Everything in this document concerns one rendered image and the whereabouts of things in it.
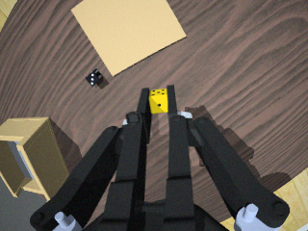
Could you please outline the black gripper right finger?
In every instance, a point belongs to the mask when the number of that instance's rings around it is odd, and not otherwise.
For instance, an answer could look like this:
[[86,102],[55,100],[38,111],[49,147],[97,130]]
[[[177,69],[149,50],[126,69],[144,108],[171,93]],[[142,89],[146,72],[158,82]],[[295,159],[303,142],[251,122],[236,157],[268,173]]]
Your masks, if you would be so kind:
[[167,86],[167,116],[169,150],[163,231],[195,231],[189,146],[195,147],[235,219],[235,231],[278,231],[290,213],[289,204],[259,183],[210,118],[193,120],[191,113],[177,112],[174,85]]

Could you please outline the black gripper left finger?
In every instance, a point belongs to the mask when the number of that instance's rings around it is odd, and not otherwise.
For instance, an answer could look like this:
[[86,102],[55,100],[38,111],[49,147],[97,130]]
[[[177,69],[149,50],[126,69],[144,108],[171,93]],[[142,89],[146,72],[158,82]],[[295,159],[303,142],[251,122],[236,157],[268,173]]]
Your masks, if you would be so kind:
[[56,195],[31,215],[37,231],[83,230],[115,172],[97,231],[132,231],[134,201],[144,201],[149,93],[141,89],[137,110],[126,114],[121,128],[106,128]]

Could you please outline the tan flat mat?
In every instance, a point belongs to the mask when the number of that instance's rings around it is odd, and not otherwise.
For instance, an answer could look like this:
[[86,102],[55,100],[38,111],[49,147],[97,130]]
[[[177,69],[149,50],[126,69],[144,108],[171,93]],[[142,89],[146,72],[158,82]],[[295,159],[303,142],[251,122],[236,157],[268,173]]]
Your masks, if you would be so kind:
[[71,11],[112,76],[186,37],[167,0],[84,0]]

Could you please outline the tan wooden crate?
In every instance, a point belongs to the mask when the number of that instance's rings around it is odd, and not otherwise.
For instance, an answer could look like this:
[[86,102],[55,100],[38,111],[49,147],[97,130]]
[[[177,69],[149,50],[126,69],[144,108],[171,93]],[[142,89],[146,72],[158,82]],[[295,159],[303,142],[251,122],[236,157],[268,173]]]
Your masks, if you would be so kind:
[[9,118],[0,126],[0,176],[14,197],[24,190],[49,201],[69,174],[49,117]]

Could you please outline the yellow die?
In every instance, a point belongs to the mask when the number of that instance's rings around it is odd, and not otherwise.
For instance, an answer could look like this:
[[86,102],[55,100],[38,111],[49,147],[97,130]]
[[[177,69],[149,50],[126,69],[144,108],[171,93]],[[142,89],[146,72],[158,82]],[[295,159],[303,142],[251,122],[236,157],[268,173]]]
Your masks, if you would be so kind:
[[167,113],[167,89],[151,90],[149,102],[151,114]]

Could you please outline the black die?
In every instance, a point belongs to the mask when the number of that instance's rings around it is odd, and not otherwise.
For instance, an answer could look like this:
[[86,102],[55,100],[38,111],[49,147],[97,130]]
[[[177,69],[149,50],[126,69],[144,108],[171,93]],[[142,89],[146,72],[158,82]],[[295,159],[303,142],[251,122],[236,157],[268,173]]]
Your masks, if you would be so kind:
[[95,69],[93,72],[91,72],[87,77],[86,80],[90,83],[90,85],[93,87],[96,83],[98,83],[103,76],[100,74],[100,72]]

